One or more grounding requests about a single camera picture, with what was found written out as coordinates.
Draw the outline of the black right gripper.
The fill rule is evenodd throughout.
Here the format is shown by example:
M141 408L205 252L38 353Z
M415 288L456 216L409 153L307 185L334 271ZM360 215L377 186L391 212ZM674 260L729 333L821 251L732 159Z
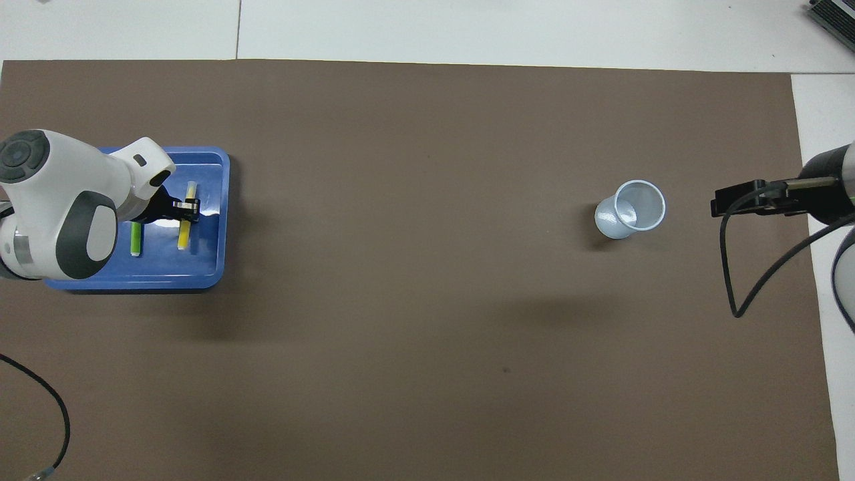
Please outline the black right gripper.
M797 216L809 214L825 225L840 221L854 212L854 146L845 145L813 156L798 177L787 183L778 180L750 180L715 190L709 201L712 217L723 217L743 196L745 205L731 215ZM776 203L788 192L798 203Z

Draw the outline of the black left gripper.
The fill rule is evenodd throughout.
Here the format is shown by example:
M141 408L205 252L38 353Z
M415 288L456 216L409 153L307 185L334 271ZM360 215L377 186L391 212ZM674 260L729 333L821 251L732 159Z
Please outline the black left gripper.
M147 207L137 216L138 223L153 223L159 220L177 220L196 223L199 219L200 200L185 198L178 200L168 193L167 188L158 188L149 199Z

